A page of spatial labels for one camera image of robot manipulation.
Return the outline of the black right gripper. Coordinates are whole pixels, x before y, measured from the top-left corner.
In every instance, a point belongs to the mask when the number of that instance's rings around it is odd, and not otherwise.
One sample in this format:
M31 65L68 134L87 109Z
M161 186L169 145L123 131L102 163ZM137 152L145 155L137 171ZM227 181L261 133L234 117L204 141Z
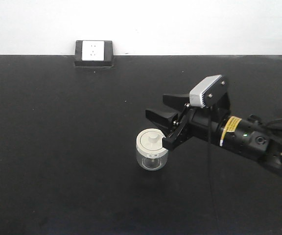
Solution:
M229 79L222 76L206 93L206 108L192 107L189 94L164 94L163 104L175 112L146 109L145 117L166 137L163 147L174 150L192 137L210 141L217 135L225 118L231 113L228 96Z

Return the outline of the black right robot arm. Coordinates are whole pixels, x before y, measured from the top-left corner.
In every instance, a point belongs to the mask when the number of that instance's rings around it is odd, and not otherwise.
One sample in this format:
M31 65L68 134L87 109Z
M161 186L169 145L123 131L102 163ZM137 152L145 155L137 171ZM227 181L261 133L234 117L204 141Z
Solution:
M255 115L233 116L228 78L205 77L188 94L164 94L173 112L152 109L145 116L164 134L163 147L174 150L191 138L217 145L282 177L282 118L263 123Z

